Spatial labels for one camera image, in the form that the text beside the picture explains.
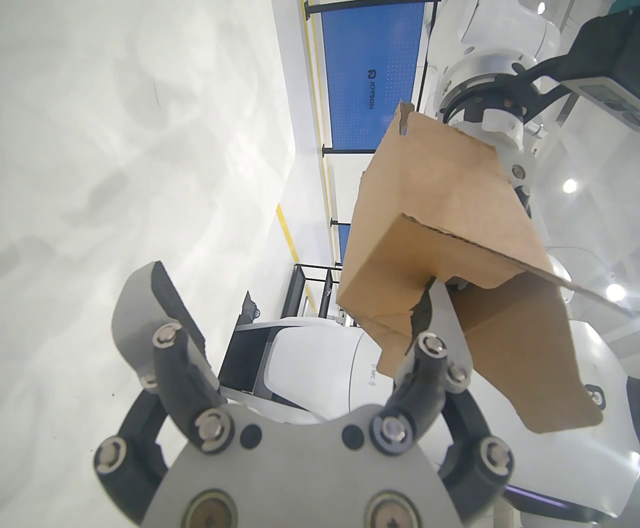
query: screw head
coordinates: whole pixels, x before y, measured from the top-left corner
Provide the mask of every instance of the screw head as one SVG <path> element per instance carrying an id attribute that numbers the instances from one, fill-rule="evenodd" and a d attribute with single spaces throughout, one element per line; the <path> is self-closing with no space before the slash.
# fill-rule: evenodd
<path id="1" fill-rule="evenodd" d="M 447 355 L 447 346 L 433 332 L 422 332 L 418 338 L 418 346 L 425 353 L 434 358 Z"/>
<path id="2" fill-rule="evenodd" d="M 524 180 L 525 176 L 527 175 L 522 165 L 514 165 L 513 167 L 511 167 L 511 172 L 518 180 Z"/>
<path id="3" fill-rule="evenodd" d="M 449 377 L 456 383 L 462 383 L 469 376 L 466 368 L 464 368 L 462 365 L 457 365 L 455 363 L 449 365 L 447 372 L 449 374 Z"/>
<path id="4" fill-rule="evenodd" d="M 480 443 L 480 457 L 484 465 L 501 477 L 509 474 L 510 452 L 509 446 L 496 436 L 488 436 Z"/>
<path id="5" fill-rule="evenodd" d="M 153 374 L 147 374 L 146 376 L 142 376 L 140 378 L 140 385 L 142 388 L 156 388 L 158 383 L 156 381 L 156 377 Z"/>
<path id="6" fill-rule="evenodd" d="M 202 412 L 196 419 L 195 426 L 198 428 L 198 436 L 203 441 L 200 449 L 206 453 L 222 451 L 233 437 L 233 422 L 222 409 L 211 408 Z"/>
<path id="7" fill-rule="evenodd" d="M 389 442 L 402 442 L 406 438 L 406 428 L 395 416 L 387 416 L 382 420 L 382 436 Z"/>
<path id="8" fill-rule="evenodd" d="M 182 329 L 180 323 L 167 323 L 158 328 L 153 336 L 153 344 L 156 348 L 169 348 L 178 337 L 178 330 Z"/>
<path id="9" fill-rule="evenodd" d="M 184 513 L 184 528 L 232 528 L 237 526 L 237 510 L 225 492 L 211 490 L 191 501 Z"/>
<path id="10" fill-rule="evenodd" d="M 224 430 L 220 417 L 211 415 L 202 421 L 198 427 L 198 434 L 202 440 L 217 440 L 222 436 Z"/>
<path id="11" fill-rule="evenodd" d="M 496 467 L 506 467 L 509 463 L 509 451 L 500 444 L 490 444 L 487 457 Z"/>
<path id="12" fill-rule="evenodd" d="M 127 454 L 127 443 L 119 436 L 107 438 L 98 447 L 95 458 L 95 470 L 100 475 L 113 473 L 118 469 Z"/>
<path id="13" fill-rule="evenodd" d="M 402 495 L 381 493 L 367 508 L 367 528 L 417 528 L 420 523 L 415 508 Z"/>
<path id="14" fill-rule="evenodd" d="M 158 330 L 158 342 L 171 343 L 175 341 L 175 328 L 169 325 L 163 326 Z"/>

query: cardboard box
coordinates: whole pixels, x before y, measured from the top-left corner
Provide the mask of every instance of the cardboard box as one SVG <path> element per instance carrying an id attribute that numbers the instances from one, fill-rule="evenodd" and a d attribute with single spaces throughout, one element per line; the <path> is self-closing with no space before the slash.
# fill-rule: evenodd
<path id="1" fill-rule="evenodd" d="M 382 347 L 380 373 L 396 373 L 432 276 L 471 283 L 451 298 L 474 369 L 528 429 L 602 421 L 559 286 L 612 303 L 553 274 L 493 147 L 400 103 L 362 176 L 337 298 Z"/>

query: black pole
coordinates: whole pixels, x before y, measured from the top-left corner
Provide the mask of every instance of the black pole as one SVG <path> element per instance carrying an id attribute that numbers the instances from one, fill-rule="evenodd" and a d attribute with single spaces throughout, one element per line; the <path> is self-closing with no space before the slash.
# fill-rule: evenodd
<path id="1" fill-rule="evenodd" d="M 329 313 L 329 301 L 331 301 L 331 291 L 333 290 L 333 277 L 331 269 L 326 270 L 326 278 L 324 280 L 324 290 L 322 292 L 322 300 L 320 301 L 320 309 L 318 310 L 318 317 L 326 319 Z"/>
<path id="2" fill-rule="evenodd" d="M 322 146 L 322 157 L 325 154 L 375 154 L 375 148 L 333 148 Z"/>
<path id="3" fill-rule="evenodd" d="M 335 2 L 333 4 L 316 4 L 310 6 L 309 1 L 307 0 L 305 2 L 305 17 L 307 18 L 307 20 L 309 20 L 311 15 L 315 15 L 316 13 L 325 13 L 327 11 L 341 11 L 343 9 L 356 9 L 359 7 L 389 6 L 394 4 L 415 3 L 415 0 L 348 0 L 346 2 Z"/>
<path id="4" fill-rule="evenodd" d="M 329 266 L 315 266 L 313 264 L 297 264 L 297 266 L 301 266 L 303 268 L 330 269 L 332 271 L 342 271 L 342 268 L 330 268 Z"/>

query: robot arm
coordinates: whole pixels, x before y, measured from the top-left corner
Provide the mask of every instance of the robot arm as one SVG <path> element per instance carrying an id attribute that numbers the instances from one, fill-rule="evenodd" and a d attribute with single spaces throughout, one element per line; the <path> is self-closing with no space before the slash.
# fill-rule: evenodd
<path id="1" fill-rule="evenodd" d="M 149 278 L 158 265 L 134 276 Z M 168 284 L 163 294 L 179 300 Z M 154 324 L 158 306 L 168 305 L 153 294 L 147 298 L 152 309 L 138 305 L 138 317 L 147 313 Z M 128 311 L 118 303 L 121 310 Z M 183 322 L 193 331 L 186 310 L 182 321 L 165 315 L 168 321 L 149 340 L 151 367 L 145 368 L 154 386 L 145 386 L 118 434 L 102 442 L 94 458 L 104 489 L 134 523 L 460 528 L 504 492 L 514 467 L 511 451 L 491 435 L 468 391 L 447 391 L 449 352 L 434 333 L 417 335 L 385 406 L 296 426 L 227 403 L 219 385 L 207 382 L 215 376 L 198 360 L 203 356 Z M 417 441 L 440 412 L 454 443 L 436 473 Z M 188 440 L 169 469 L 156 444 L 168 415 Z"/>
<path id="2" fill-rule="evenodd" d="M 590 20 L 555 57 L 557 28 L 515 0 L 449 0 L 430 40 L 437 118 L 496 148 L 525 208 L 536 171 L 525 132 L 540 135 L 532 120 L 551 103 L 574 92 L 640 131 L 640 8 Z M 541 93 L 545 76 L 557 86 Z"/>

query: white floor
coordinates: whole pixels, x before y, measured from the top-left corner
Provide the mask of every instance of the white floor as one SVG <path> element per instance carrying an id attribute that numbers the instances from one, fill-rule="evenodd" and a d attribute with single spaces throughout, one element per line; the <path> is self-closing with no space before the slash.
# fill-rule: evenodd
<path id="1" fill-rule="evenodd" d="M 292 28 L 263 0 L 2 3 L 0 525 L 129 525 L 92 457 L 140 391 L 109 330 L 137 267 L 166 264 L 217 370 L 247 289 L 278 313 L 279 200 L 331 263 Z"/>

